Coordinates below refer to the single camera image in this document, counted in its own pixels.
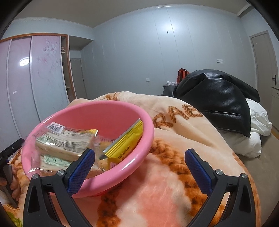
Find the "beige floor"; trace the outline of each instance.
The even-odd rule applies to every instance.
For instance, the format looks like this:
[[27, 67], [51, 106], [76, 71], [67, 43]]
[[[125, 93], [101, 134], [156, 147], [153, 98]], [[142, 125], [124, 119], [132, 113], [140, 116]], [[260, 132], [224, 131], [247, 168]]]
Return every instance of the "beige floor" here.
[[239, 155], [255, 181], [261, 201], [262, 224], [279, 201], [279, 140], [273, 134], [261, 136], [260, 157], [250, 159]]

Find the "black door handle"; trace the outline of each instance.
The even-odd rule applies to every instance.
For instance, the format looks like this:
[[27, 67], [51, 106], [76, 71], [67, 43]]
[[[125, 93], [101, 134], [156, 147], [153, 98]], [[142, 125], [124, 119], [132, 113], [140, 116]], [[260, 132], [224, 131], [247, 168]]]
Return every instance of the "black door handle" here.
[[275, 74], [275, 77], [271, 77], [271, 78], [275, 80], [275, 86], [277, 86], [276, 74]]

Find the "blue gripper pad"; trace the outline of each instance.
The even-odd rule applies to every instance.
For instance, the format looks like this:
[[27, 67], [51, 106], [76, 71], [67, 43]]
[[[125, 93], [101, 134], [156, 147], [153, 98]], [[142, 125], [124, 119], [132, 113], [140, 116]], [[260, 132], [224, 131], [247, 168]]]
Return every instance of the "blue gripper pad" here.
[[93, 150], [89, 150], [80, 164], [76, 167], [72, 175], [69, 177], [67, 192], [70, 196], [78, 193], [94, 162], [95, 153]]
[[188, 149], [185, 152], [185, 163], [188, 166], [201, 192], [209, 196], [213, 191], [211, 178], [202, 167], [198, 159], [193, 155], [191, 150], [193, 149]]

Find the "fleece blanket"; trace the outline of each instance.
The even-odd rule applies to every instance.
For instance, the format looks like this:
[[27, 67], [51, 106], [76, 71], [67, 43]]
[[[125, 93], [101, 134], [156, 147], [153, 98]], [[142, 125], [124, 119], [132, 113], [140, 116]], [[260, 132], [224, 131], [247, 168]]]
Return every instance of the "fleece blanket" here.
[[[260, 227], [259, 196], [251, 175], [219, 132], [194, 107], [171, 97], [131, 92], [109, 93], [96, 100], [118, 100], [143, 108], [153, 119], [155, 138], [145, 161], [126, 180], [104, 195], [75, 199], [92, 226], [187, 226], [207, 198], [184, 162], [185, 151], [194, 148], [213, 169], [221, 169], [232, 176], [239, 176], [242, 172], [248, 174], [256, 205], [256, 222]], [[77, 99], [70, 106], [89, 101]], [[14, 209], [4, 205], [18, 226], [22, 224], [29, 184], [20, 155], [19, 151], [11, 160], [15, 175], [13, 196], [19, 199], [19, 207]], [[211, 226], [220, 219], [228, 196], [226, 193]], [[69, 226], [56, 198], [53, 196], [52, 199], [62, 223]]]

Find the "wardrobe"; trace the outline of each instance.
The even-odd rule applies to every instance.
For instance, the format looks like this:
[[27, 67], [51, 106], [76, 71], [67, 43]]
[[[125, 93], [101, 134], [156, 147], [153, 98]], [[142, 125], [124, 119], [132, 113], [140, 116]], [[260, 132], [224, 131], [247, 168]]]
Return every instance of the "wardrobe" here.
[[0, 42], [0, 151], [75, 97], [67, 35]]

